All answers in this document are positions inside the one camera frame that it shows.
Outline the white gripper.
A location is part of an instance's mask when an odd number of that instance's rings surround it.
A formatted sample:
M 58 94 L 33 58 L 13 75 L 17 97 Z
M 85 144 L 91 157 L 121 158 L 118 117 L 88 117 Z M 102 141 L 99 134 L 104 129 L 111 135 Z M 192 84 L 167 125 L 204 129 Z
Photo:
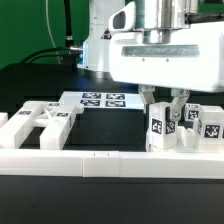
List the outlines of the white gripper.
M 109 68 L 117 82 L 142 84 L 138 93 L 145 114 L 155 103 L 154 86 L 179 88 L 171 90 L 173 100 L 166 108 L 166 120 L 179 121 L 189 90 L 224 92 L 224 22 L 175 31 L 168 44 L 144 44 L 140 32 L 115 34 Z

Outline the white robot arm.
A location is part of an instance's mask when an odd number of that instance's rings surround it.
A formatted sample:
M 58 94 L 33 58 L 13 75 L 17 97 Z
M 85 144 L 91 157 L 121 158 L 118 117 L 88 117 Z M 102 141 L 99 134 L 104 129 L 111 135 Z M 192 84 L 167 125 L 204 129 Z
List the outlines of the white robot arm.
M 198 12 L 199 0 L 89 0 L 89 35 L 79 65 L 96 77 L 139 86 L 145 105 L 171 90 L 178 121 L 189 92 L 224 92 L 224 14 Z

